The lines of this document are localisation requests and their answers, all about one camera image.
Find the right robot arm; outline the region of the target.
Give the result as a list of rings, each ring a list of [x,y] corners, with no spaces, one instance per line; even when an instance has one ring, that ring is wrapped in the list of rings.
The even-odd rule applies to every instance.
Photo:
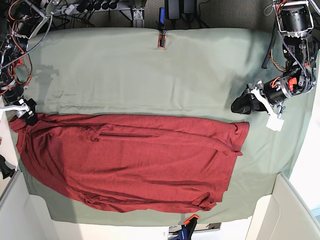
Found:
[[[52,25],[55,0],[2,0],[0,15],[5,17],[4,32],[0,35],[0,96],[5,106],[0,112],[14,111],[29,126],[38,121],[36,102],[24,97],[32,79],[30,53],[39,45],[28,48],[29,40],[43,25]]]

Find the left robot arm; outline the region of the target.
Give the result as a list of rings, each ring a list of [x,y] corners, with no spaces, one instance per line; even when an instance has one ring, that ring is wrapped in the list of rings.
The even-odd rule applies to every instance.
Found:
[[[320,8],[313,0],[273,0],[274,24],[271,40],[261,65],[269,61],[281,72],[280,76],[264,83],[247,84],[243,93],[231,104],[236,114],[252,112],[273,113],[281,118],[283,103],[295,96],[310,92],[317,85],[316,58],[319,40],[312,35]]]

